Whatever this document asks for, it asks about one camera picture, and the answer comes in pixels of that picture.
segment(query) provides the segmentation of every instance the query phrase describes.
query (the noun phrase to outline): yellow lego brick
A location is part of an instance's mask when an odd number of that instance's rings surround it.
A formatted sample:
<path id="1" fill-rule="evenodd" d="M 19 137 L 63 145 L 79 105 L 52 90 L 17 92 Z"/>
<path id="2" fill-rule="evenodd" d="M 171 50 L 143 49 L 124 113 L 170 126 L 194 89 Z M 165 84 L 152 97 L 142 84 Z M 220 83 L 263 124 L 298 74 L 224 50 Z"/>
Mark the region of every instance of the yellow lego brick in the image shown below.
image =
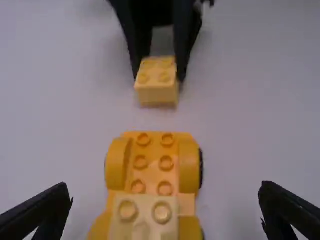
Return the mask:
<path id="1" fill-rule="evenodd" d="M 178 240 L 176 197 L 117 194 L 109 240 Z"/>
<path id="2" fill-rule="evenodd" d="M 134 89 L 142 106 L 176 106 L 179 82 L 174 56 L 147 57 L 141 62 Z"/>
<path id="3" fill-rule="evenodd" d="M 199 146 L 189 133 L 126 132 L 113 141 L 106 157 L 105 178 L 109 193 L 117 190 L 130 194 L 178 196 L 180 215 L 192 216 L 200 177 L 197 174 L 198 151 Z"/>

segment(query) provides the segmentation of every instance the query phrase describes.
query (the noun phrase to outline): white surface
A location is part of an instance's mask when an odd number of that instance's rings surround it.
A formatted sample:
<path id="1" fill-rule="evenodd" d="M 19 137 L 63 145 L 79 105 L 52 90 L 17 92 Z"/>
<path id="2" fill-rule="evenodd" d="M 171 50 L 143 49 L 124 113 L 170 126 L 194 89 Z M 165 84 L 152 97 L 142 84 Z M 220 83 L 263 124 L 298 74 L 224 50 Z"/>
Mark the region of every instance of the white surface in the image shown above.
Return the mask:
<path id="1" fill-rule="evenodd" d="M 134 129 L 197 139 L 208 240 L 266 240 L 262 180 L 320 206 L 319 1 L 221 0 L 204 21 L 177 111 L 140 109 L 105 1 L 0 1 L 0 212 L 64 181 L 63 239 L 84 239 L 108 146 Z"/>

